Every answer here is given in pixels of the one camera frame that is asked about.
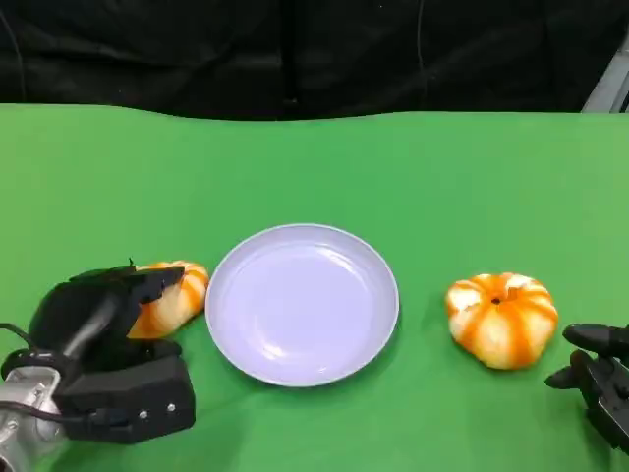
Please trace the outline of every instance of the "orange striped pumpkin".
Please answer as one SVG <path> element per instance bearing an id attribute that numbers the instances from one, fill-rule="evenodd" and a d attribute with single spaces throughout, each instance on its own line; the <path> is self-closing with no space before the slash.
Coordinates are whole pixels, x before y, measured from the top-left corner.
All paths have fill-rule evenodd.
<path id="1" fill-rule="evenodd" d="M 157 263 L 144 268 L 183 267 L 184 275 L 172 286 L 166 287 L 161 298 L 142 305 L 140 316 L 129 332 L 129 337 L 154 339 L 167 336 L 197 315 L 203 308 L 205 291 L 209 284 L 207 270 L 201 265 L 175 261 Z"/>
<path id="2" fill-rule="evenodd" d="M 456 282 L 447 292 L 446 306 L 454 340 L 494 369 L 535 363 L 558 321 L 545 287 L 510 272 Z"/>

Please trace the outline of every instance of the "green tablecloth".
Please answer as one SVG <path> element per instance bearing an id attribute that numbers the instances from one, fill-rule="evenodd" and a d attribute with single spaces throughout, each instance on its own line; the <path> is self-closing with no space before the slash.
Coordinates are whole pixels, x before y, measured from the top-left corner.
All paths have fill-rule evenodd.
<path id="1" fill-rule="evenodd" d="M 41 471 L 606 470 L 578 392 L 543 385 L 568 360 L 491 372 L 446 326 L 448 285 L 539 278 L 560 326 L 624 325 L 629 120 L 399 114 L 303 123 L 195 121 L 99 107 L 0 108 L 2 319 L 27 326 L 54 283 L 91 267 L 216 266 L 251 234 L 319 222 L 390 263 L 402 315 L 388 348 L 316 389 L 257 383 L 203 319 L 177 336 L 198 399 L 186 432 L 135 446 L 74 443 Z M 3 351 L 19 346 L 0 334 Z"/>

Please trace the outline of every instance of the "black curtain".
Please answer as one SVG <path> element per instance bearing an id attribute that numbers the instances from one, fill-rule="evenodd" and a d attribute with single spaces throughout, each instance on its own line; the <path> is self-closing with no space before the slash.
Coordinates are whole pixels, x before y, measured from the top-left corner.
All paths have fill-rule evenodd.
<path id="1" fill-rule="evenodd" d="M 0 8 L 9 27 L 0 24 L 0 101 L 243 120 L 578 111 L 629 25 L 629 0 L 5 0 Z"/>

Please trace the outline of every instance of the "white plate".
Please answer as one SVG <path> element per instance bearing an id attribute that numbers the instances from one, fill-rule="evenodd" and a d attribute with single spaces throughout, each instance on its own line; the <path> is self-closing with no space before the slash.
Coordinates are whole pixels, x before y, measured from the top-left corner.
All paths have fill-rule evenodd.
<path id="1" fill-rule="evenodd" d="M 270 384 L 328 384 L 363 368 L 398 315 L 395 278 L 365 241 L 314 224 L 271 228 L 233 249 L 205 298 L 211 336 Z"/>

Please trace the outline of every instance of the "plate rim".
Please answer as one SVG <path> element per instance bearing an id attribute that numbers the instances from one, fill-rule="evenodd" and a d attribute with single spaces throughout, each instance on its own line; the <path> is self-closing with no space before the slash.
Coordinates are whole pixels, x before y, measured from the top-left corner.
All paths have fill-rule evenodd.
<path id="1" fill-rule="evenodd" d="M 236 253 L 241 247 L 249 244 L 252 240 L 254 240 L 256 238 L 259 238 L 259 237 L 263 236 L 266 233 L 279 231 L 279 230 L 282 230 L 282 229 L 295 228 L 295 227 L 325 229 L 325 230 L 328 230 L 328 231 L 342 233 L 343 235 L 349 237 L 350 239 L 354 239 L 358 243 L 363 244 L 364 246 L 366 246 L 376 256 L 376 258 L 382 263 L 383 267 L 385 268 L 386 273 L 388 275 L 388 278 L 390 279 L 390 282 L 391 282 L 391 285 L 392 285 L 392 288 L 393 288 L 393 293 L 394 293 L 394 296 L 395 296 L 395 310 L 394 310 L 395 313 L 394 313 L 394 316 L 393 316 L 393 319 L 392 319 L 391 326 L 389 327 L 386 335 L 382 338 L 381 343 L 378 344 L 377 349 L 374 349 L 373 354 L 371 354 L 371 356 L 367 357 L 364 362 L 359 363 L 358 367 L 349 369 L 348 372 L 342 372 L 339 376 L 336 376 L 336 377 L 333 377 L 333 378 L 330 378 L 330 379 L 326 379 L 326 380 L 323 380 L 321 382 L 290 383 L 290 382 L 283 382 L 283 381 L 280 381 L 278 379 L 269 378 L 267 376 L 255 375 L 255 374 L 249 372 L 247 369 L 243 368 L 238 363 L 236 363 L 229 355 L 227 355 L 224 346 L 220 343 L 220 341 L 218 340 L 217 336 L 214 335 L 214 331 L 212 329 L 212 325 L 211 325 L 210 320 L 209 320 L 209 313 L 208 313 L 208 309 L 207 309 L 207 305 L 209 303 L 209 297 L 210 297 L 210 293 L 211 293 L 212 279 L 214 278 L 214 276 L 218 272 L 220 272 L 220 270 L 223 268 L 223 266 L 225 266 L 227 264 L 227 262 L 229 261 L 229 259 L 232 257 L 232 255 L 234 253 Z M 387 261 L 384 259 L 384 257 L 382 256 L 382 254 L 379 251 L 377 251 L 370 243 L 365 241 L 363 238 L 361 238 L 361 237 L 359 237 L 359 236 L 357 236 L 357 235 L 355 235 L 353 233 L 350 233 L 349 231 L 346 231 L 344 229 L 341 229 L 341 228 L 338 228 L 338 227 L 335 227 L 335 226 L 331 226 L 331 225 L 327 225 L 327 224 L 319 224 L 319 223 L 289 223 L 289 224 L 280 224 L 280 225 L 277 225 L 277 226 L 271 226 L 269 228 L 265 228 L 265 229 L 263 229 L 263 230 L 261 230 L 261 231 L 259 231 L 257 233 L 254 233 L 253 235 L 247 237 L 246 239 L 242 240 L 240 243 L 238 243 L 236 246 L 234 246 L 231 250 L 229 250 L 229 252 L 220 260 L 220 262 L 216 266 L 216 269 L 212 272 L 212 274 L 210 276 L 209 285 L 207 287 L 207 292 L 205 293 L 205 300 L 204 300 L 203 309 L 204 309 L 203 315 L 205 317 L 205 324 L 207 325 L 207 329 L 209 331 L 209 335 L 210 335 L 214 345 L 218 349 L 218 351 L 231 364 L 231 366 L 235 367 L 236 369 L 238 369 L 242 373 L 246 374 L 247 376 L 249 376 L 249 377 L 251 377 L 253 379 L 257 379 L 257 380 L 259 380 L 261 382 L 264 382 L 266 384 L 272 384 L 272 385 L 278 385 L 278 386 L 287 386 L 287 387 L 292 387 L 292 388 L 309 388 L 309 387 L 313 387 L 313 386 L 334 384 L 334 383 L 337 383 L 337 382 L 342 381 L 344 379 L 347 379 L 348 377 L 351 377 L 354 374 L 357 374 L 364 367 L 366 367 L 368 364 L 373 362 L 373 360 L 384 350 L 384 348 L 386 347 L 388 342 L 391 340 L 391 337 L 393 336 L 393 332 L 395 331 L 395 328 L 398 325 L 398 319 L 399 319 L 399 316 L 400 316 L 400 292 L 399 292 L 399 287 L 398 287 L 398 284 L 397 284 L 397 280 L 395 278 L 395 275 L 393 274 L 393 270 L 391 270 L 391 267 L 389 266 Z"/>

